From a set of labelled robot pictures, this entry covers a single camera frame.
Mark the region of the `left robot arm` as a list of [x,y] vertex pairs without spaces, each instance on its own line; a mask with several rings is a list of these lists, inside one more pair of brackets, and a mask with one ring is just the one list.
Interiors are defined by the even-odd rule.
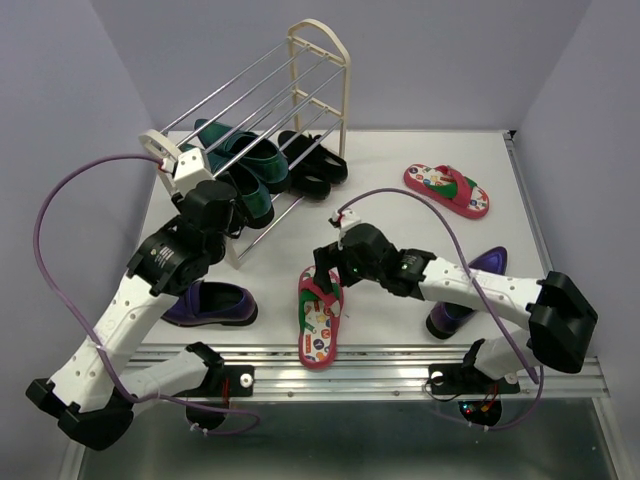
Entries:
[[161,316],[222,260],[235,197],[231,185],[215,180],[190,190],[178,215],[140,245],[76,352],[53,375],[29,384],[27,398],[71,440],[105,450],[130,427],[136,405],[221,386],[224,361],[202,342],[136,374],[124,369]]

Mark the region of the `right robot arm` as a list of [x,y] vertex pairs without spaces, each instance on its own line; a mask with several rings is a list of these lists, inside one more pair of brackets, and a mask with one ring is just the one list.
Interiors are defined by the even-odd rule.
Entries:
[[314,250],[314,283],[332,289],[330,271],[350,287],[362,280],[398,297],[452,303],[516,325],[500,338],[479,339],[447,381],[482,390],[526,367],[577,374],[584,365],[598,315],[571,278],[551,271],[543,279],[508,277],[464,268],[419,249],[397,249],[376,227],[358,224]]

